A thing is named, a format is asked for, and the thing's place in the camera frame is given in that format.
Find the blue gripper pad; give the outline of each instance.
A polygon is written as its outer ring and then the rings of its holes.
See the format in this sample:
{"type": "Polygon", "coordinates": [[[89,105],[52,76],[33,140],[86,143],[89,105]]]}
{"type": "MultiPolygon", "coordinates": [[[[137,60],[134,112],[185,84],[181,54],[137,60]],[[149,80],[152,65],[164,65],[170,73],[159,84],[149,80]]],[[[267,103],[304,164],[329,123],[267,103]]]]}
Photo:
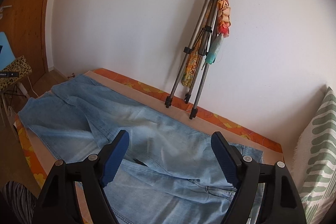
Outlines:
{"type": "Polygon", "coordinates": [[[240,180],[237,174],[238,170],[242,167],[242,163],[220,132],[212,134],[211,148],[227,182],[238,188],[240,180]]]}
{"type": "Polygon", "coordinates": [[[103,174],[99,181],[102,187],[105,187],[109,182],[113,181],[129,145],[128,132],[123,131],[119,132],[119,134],[122,134],[122,137],[119,139],[115,148],[110,154],[110,157],[106,160],[104,164],[103,174]]]}

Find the black and white striped fabric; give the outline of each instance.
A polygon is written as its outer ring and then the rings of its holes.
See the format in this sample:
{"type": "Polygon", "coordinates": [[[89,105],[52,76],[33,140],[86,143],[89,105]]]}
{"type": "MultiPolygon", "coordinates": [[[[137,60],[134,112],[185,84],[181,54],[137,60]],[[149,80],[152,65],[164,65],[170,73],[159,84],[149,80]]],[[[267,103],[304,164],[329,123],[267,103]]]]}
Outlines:
{"type": "Polygon", "coordinates": [[[1,192],[21,224],[31,224],[37,198],[16,181],[7,182],[1,192]]]}

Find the leopard print cushion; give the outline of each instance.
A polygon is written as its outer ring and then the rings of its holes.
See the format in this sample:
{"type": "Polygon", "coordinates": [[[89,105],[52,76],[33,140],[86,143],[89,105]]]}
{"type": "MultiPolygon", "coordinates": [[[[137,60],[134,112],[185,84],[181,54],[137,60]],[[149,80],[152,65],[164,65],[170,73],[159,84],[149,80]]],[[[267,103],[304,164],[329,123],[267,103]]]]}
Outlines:
{"type": "Polygon", "coordinates": [[[31,67],[28,65],[24,56],[20,56],[5,67],[2,71],[18,71],[19,77],[0,78],[0,92],[5,91],[8,86],[13,85],[20,79],[32,73],[31,67]]]}

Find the white cable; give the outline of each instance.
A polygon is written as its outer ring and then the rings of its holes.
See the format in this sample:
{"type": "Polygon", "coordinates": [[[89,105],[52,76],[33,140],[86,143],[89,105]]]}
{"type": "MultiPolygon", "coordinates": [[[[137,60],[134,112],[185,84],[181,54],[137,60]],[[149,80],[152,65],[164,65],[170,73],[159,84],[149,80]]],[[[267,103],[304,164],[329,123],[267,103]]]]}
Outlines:
{"type": "Polygon", "coordinates": [[[38,97],[37,93],[33,90],[33,86],[32,86],[32,84],[31,84],[31,82],[30,82],[29,76],[28,76],[28,80],[29,80],[29,84],[30,84],[31,90],[32,90],[32,91],[36,94],[36,96],[38,97]]]}

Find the tripod foot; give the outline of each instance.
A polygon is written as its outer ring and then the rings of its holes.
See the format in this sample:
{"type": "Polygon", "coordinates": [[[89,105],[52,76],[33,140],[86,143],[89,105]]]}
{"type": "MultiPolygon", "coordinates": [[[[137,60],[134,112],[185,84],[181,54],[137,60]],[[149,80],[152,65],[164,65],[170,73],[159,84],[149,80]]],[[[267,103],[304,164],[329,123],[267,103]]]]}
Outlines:
{"type": "Polygon", "coordinates": [[[191,94],[189,94],[189,93],[186,93],[186,94],[185,94],[184,102],[185,102],[186,104],[189,103],[190,97],[191,97],[191,94]]]}
{"type": "Polygon", "coordinates": [[[196,117],[197,111],[198,111],[198,108],[192,108],[191,109],[190,116],[189,116],[190,120],[192,120],[193,118],[196,117]]]}
{"type": "Polygon", "coordinates": [[[170,98],[169,96],[167,96],[166,101],[165,101],[166,108],[169,108],[171,106],[172,101],[173,101],[173,98],[170,98]]]}

